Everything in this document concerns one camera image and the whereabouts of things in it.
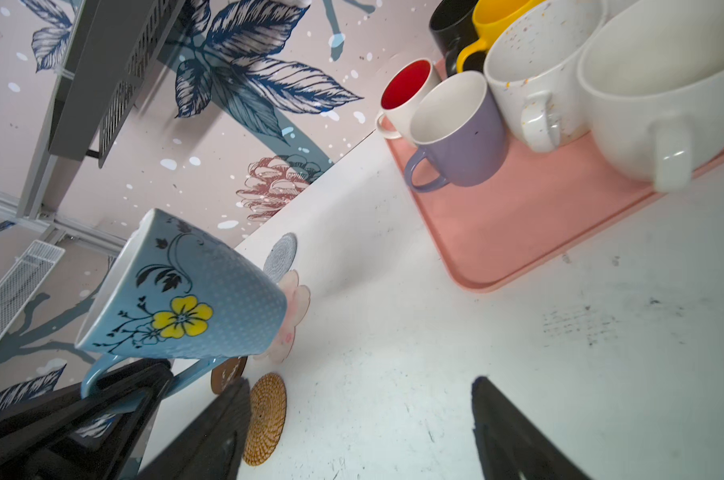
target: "yellow flower print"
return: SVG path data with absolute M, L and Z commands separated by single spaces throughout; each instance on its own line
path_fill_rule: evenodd
M 170 302 L 172 312 L 156 312 L 152 326 L 161 330 L 160 336 L 179 339 L 184 335 L 197 336 L 208 329 L 213 308 L 197 302 L 197 297 L 176 296 Z

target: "pink flower-shaped coaster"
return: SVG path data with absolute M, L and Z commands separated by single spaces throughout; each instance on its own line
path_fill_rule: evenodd
M 279 281 L 279 288 L 288 298 L 288 311 L 284 314 L 282 326 L 279 327 L 277 336 L 265 352 L 256 355 L 255 360 L 268 357 L 273 363 L 282 363 L 288 358 L 295 341 L 295 327 L 306 316 L 309 310 L 311 292 L 306 285 L 298 284 L 298 272 L 290 270 Z

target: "white mesh basket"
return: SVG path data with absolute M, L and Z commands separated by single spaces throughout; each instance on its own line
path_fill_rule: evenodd
M 34 240 L 0 280 L 0 340 L 66 252 Z

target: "blue floral mug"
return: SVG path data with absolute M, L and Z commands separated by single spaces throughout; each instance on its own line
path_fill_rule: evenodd
M 82 380 L 129 357 L 202 359 L 175 376 L 167 396 L 226 359 L 265 352 L 288 308 L 279 287 L 220 240 L 150 210 L 101 285 L 76 348 L 103 355 Z

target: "white mug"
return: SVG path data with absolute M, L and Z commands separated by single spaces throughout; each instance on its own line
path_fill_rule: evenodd
M 641 0 L 578 63 L 600 151 L 669 192 L 724 148 L 724 0 Z
M 545 153 L 588 132 L 576 79 L 584 45 L 607 19 L 604 0 L 549 0 L 511 24 L 485 77 L 515 137 Z
M 415 144 L 410 135 L 410 121 L 424 97 L 440 84 L 440 74 L 428 58 L 408 64 L 391 79 L 380 98 L 381 111 L 375 126 L 384 138 L 393 140 L 405 137 Z M 387 130 L 380 123 L 386 116 L 396 131 Z

